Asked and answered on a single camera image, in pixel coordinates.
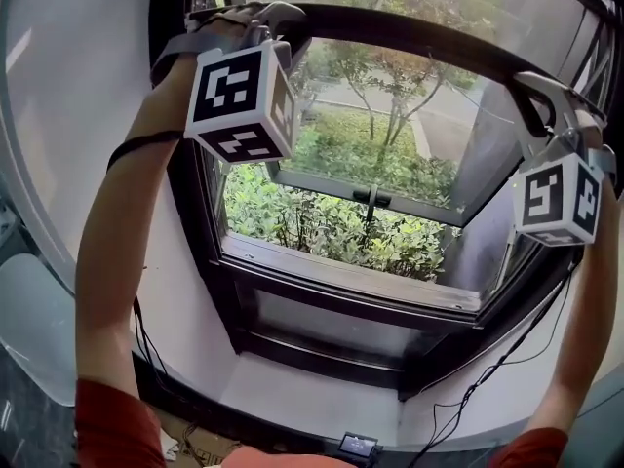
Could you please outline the large cardboard box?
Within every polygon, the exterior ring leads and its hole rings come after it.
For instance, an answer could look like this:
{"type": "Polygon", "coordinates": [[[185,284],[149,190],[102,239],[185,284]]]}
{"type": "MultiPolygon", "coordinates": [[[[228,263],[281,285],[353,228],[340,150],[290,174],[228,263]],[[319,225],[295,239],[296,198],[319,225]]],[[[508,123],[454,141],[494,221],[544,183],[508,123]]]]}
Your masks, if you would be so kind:
{"type": "Polygon", "coordinates": [[[242,445],[160,409],[152,411],[160,421],[167,468],[220,468],[224,458],[242,445]]]}

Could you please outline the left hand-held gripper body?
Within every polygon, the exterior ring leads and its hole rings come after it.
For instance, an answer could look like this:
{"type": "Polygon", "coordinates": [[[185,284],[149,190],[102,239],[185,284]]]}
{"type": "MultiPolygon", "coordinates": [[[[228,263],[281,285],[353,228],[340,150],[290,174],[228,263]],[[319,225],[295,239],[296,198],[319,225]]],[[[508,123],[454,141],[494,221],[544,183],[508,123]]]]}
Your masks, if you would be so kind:
{"type": "Polygon", "coordinates": [[[291,46],[267,32],[255,29],[237,51],[215,48],[197,57],[184,136],[224,164],[293,156],[296,102],[285,71],[291,46]]]}

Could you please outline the person's left forearm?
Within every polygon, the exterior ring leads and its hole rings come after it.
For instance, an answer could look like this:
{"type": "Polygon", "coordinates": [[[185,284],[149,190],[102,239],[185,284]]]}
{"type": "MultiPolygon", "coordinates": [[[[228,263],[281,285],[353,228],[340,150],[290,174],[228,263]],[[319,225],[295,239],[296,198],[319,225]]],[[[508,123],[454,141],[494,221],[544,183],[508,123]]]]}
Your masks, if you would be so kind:
{"type": "Polygon", "coordinates": [[[130,318],[157,194],[186,124],[197,68],[182,55],[145,98],[89,212],[75,274],[79,377],[137,396],[130,318]]]}

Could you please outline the black window frame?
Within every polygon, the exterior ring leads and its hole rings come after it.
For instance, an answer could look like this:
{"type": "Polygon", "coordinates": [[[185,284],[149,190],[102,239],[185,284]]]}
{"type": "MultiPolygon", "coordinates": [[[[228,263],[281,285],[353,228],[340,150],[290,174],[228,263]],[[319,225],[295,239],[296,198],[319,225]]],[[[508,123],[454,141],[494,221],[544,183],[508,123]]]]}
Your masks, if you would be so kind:
{"type": "MultiPolygon", "coordinates": [[[[602,26],[574,81],[552,77],[610,113],[624,100],[624,0],[602,1],[613,7],[615,24],[602,26]]],[[[244,3],[158,0],[155,9],[177,33],[244,3]]],[[[315,38],[302,24],[279,32],[292,44],[293,73],[315,38]]],[[[468,223],[440,222],[461,234],[436,281],[355,266],[230,231],[224,191],[232,168],[186,141],[169,179],[194,263],[234,350],[394,389],[401,400],[446,380],[528,314],[544,311],[580,254],[514,234],[511,175],[505,192],[468,223]]]]}

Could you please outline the person's left hand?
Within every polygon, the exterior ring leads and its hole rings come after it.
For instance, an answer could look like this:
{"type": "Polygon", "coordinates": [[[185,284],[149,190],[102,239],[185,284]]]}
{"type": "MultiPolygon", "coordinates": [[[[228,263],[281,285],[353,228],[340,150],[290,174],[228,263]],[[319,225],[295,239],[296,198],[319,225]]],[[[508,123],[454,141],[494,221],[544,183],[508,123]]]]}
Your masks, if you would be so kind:
{"type": "Polygon", "coordinates": [[[193,39],[185,54],[199,54],[218,45],[233,45],[235,50],[252,47],[271,38],[270,30],[260,22],[264,9],[258,2],[216,12],[206,19],[195,19],[193,39]]]}

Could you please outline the small black display device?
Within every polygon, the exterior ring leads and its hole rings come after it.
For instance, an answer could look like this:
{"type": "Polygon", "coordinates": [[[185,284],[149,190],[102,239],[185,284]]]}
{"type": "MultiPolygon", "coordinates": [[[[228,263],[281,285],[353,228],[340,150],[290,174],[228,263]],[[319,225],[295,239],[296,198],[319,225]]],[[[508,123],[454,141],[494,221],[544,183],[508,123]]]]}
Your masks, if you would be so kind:
{"type": "Polygon", "coordinates": [[[357,468],[373,468],[379,453],[377,439],[346,432],[339,443],[337,456],[357,468]]]}

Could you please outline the green bushes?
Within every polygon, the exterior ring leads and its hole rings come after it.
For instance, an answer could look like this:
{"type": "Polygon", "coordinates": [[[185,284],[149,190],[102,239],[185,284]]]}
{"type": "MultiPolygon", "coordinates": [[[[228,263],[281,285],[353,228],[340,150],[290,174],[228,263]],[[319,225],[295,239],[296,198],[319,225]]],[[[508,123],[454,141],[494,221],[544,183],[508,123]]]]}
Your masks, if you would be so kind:
{"type": "MultiPolygon", "coordinates": [[[[328,106],[310,111],[290,171],[374,183],[428,204],[445,205],[456,175],[451,161],[416,151],[411,126],[391,145],[386,115],[328,106]]],[[[227,225],[236,232],[292,250],[421,281],[436,281],[461,231],[421,217],[377,209],[277,184],[262,164],[235,166],[224,191],[227,225]]]]}

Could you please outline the person's right forearm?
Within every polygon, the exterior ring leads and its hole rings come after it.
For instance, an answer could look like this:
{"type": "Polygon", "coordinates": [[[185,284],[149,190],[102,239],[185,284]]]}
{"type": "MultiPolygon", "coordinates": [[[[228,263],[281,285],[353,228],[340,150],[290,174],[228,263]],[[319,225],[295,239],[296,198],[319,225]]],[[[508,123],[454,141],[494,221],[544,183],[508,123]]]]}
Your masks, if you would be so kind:
{"type": "Polygon", "coordinates": [[[619,216],[613,186],[606,181],[596,239],[585,248],[555,369],[527,422],[528,431],[554,428],[569,432],[605,357],[617,303],[619,216]]]}

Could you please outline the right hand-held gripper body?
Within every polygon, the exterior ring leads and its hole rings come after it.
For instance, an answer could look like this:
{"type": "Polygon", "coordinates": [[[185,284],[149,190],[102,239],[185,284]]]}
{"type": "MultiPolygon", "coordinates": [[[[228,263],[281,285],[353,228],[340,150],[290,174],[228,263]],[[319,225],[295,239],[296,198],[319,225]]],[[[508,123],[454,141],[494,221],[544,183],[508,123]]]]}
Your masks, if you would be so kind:
{"type": "Polygon", "coordinates": [[[603,123],[584,104],[571,115],[513,177],[515,230],[548,247],[595,242],[604,180],[617,177],[614,151],[587,145],[603,123]]]}

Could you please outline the small trees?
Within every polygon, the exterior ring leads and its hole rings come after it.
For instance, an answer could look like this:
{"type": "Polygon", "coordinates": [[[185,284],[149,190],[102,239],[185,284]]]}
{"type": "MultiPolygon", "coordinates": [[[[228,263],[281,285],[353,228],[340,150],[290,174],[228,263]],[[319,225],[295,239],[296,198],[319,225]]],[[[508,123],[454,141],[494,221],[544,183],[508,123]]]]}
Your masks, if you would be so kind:
{"type": "Polygon", "coordinates": [[[451,161],[467,149],[484,86],[432,58],[322,39],[292,80],[305,125],[321,137],[451,161]]]}

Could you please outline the white plastic chair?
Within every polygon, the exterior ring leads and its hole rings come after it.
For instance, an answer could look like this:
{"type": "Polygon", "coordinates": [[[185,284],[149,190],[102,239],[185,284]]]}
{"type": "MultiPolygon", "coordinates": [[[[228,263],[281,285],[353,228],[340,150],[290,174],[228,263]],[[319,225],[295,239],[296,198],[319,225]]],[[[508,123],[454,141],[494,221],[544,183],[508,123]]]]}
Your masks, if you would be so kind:
{"type": "Polygon", "coordinates": [[[75,404],[74,300],[30,253],[0,265],[0,344],[55,403],[75,404]]]}

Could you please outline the open glass window sash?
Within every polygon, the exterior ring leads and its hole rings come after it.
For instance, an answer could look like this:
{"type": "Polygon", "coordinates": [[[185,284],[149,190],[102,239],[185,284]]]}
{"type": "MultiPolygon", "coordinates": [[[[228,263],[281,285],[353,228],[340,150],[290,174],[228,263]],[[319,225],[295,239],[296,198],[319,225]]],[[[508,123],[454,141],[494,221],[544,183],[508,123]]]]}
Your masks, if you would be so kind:
{"type": "MultiPolygon", "coordinates": [[[[589,50],[583,49],[582,45],[586,41],[584,36],[590,29],[590,25],[584,24],[574,31],[577,40],[573,49],[564,52],[567,60],[562,71],[563,75],[559,77],[562,80],[572,82],[576,79],[584,56],[589,50]]],[[[420,198],[380,188],[377,185],[380,192],[392,196],[389,209],[452,225],[464,225],[505,192],[509,177],[520,163],[519,137],[524,134],[525,127],[506,86],[487,77],[478,76],[484,81],[483,93],[467,149],[459,161],[445,160],[453,162],[456,166],[448,203],[428,204],[420,198]]],[[[353,200],[353,190],[365,190],[374,184],[315,176],[308,171],[284,170],[280,166],[281,163],[268,165],[269,176],[276,182],[305,190],[353,200]]]]}

